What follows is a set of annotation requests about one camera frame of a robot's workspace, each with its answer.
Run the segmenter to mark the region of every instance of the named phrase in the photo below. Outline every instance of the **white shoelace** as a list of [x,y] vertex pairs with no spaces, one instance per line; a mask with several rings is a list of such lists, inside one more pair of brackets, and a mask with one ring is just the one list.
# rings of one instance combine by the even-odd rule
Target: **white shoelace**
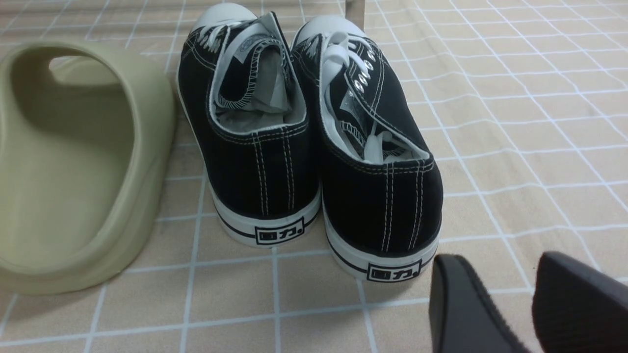
[[[373,64],[368,60],[363,60],[355,53],[354,50],[357,49],[357,45],[351,43],[349,39],[362,43],[367,48],[367,55],[369,56],[369,59],[375,61],[375,52],[373,51],[371,44],[364,38],[350,35],[345,32],[335,32],[326,37],[327,39],[323,42],[323,47],[326,47],[323,52],[323,63],[327,60],[331,60],[349,67],[350,60],[353,61],[360,69],[358,78],[354,80],[354,86],[361,93],[364,93],[364,87],[369,85],[369,79],[371,78],[369,71],[373,71]],[[327,77],[326,80],[322,82],[323,87],[327,87],[331,83],[332,79],[333,77]],[[383,164],[384,141],[392,142],[404,148],[407,148],[407,146],[393,139],[393,134],[390,131],[383,131],[376,135],[377,126],[377,121],[373,121],[371,133],[368,135],[366,144],[364,145],[364,160],[374,164]]]
[[[212,53],[217,52],[218,49],[220,49],[220,42],[217,41],[218,35],[220,34],[220,32],[224,28],[227,28],[227,36],[228,36],[229,32],[231,32],[232,27],[237,26],[242,23],[242,21],[232,21],[230,19],[223,22],[224,23],[218,24],[217,26],[214,26],[214,27],[205,26],[202,30],[200,30],[197,41],[201,43],[201,47],[208,49]],[[207,32],[212,28],[214,30],[207,36]]]

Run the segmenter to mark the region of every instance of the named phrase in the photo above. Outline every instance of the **logo on heel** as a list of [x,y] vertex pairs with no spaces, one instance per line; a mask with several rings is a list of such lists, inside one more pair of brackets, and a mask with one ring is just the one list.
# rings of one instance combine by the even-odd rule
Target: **logo on heel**
[[301,217],[282,227],[255,227],[255,241],[257,245],[275,245],[295,239],[303,233],[305,233],[305,220]]
[[378,266],[369,263],[366,280],[385,283],[407,281],[417,277],[421,273],[422,267],[422,259],[419,259],[419,261],[415,263],[399,267]]

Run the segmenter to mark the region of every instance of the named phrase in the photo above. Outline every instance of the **beige slide sandal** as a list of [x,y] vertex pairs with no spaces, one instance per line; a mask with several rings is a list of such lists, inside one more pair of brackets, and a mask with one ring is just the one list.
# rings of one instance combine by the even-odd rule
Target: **beige slide sandal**
[[141,55],[82,41],[0,63],[0,286],[42,295],[122,271],[154,222],[173,90]]

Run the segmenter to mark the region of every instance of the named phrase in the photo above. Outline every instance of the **tiled floor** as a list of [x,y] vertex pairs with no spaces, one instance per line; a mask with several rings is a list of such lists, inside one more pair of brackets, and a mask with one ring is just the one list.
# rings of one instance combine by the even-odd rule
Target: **tiled floor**
[[[334,0],[243,0],[291,40]],[[211,0],[0,1],[0,56],[37,38],[101,40],[172,76]],[[442,253],[476,267],[538,350],[540,254],[564,251],[628,283],[628,4],[624,0],[379,0],[366,33],[403,81],[445,182]],[[231,241],[180,117],[146,249],[102,286],[0,291],[0,352],[429,352],[429,272],[358,283],[320,220],[279,249]]]

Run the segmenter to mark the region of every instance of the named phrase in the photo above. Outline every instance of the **low-top sneaker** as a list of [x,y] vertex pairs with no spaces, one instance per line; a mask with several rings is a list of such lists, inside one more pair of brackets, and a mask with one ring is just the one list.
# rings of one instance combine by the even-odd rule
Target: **low-top sneaker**
[[183,46],[177,87],[227,233],[257,247],[306,234],[319,182],[305,98],[275,14],[209,8]]
[[305,24],[291,54],[313,117],[332,254],[362,280],[417,277],[436,253],[443,186],[399,79],[338,16]]

